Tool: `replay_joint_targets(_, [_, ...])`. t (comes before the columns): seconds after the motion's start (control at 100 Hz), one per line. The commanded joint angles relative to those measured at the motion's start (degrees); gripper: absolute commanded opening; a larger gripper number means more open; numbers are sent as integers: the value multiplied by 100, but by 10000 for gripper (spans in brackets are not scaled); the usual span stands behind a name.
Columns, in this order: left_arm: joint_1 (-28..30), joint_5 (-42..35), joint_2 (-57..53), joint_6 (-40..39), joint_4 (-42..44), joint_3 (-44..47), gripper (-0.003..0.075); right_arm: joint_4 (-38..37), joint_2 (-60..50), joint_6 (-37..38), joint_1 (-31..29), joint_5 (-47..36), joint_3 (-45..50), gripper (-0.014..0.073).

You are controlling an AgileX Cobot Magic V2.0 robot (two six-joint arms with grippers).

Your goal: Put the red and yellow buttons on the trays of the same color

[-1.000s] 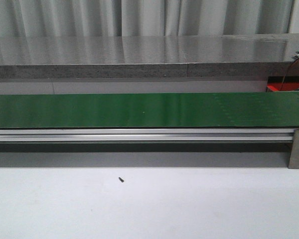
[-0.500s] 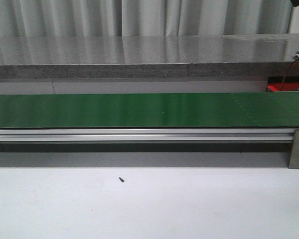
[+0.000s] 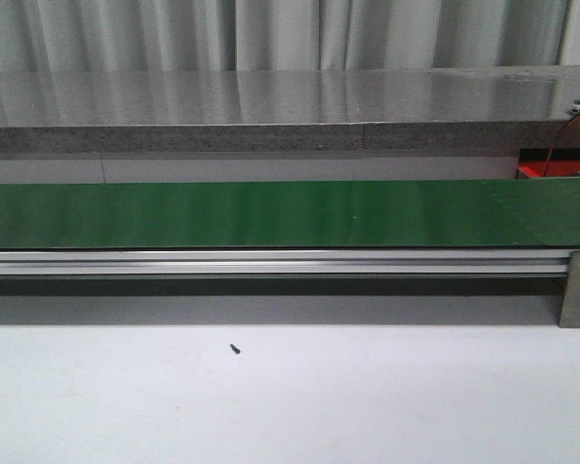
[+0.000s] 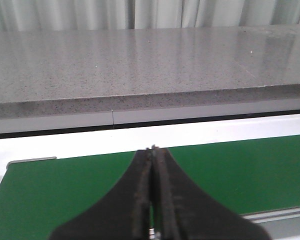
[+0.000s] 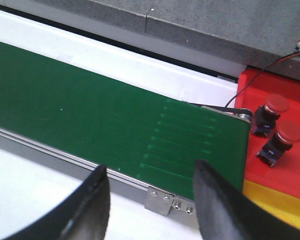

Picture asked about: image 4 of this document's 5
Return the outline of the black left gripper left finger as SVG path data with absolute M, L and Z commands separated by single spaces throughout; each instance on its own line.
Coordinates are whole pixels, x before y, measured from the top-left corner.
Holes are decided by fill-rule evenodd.
M 147 240 L 151 151 L 138 150 L 115 186 L 88 210 L 57 227 L 51 240 Z

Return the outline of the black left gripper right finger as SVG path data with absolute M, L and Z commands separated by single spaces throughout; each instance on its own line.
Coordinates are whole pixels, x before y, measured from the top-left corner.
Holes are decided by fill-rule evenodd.
M 162 240 L 267 240 L 257 224 L 204 192 L 166 148 L 151 149 L 151 201 L 155 233 Z

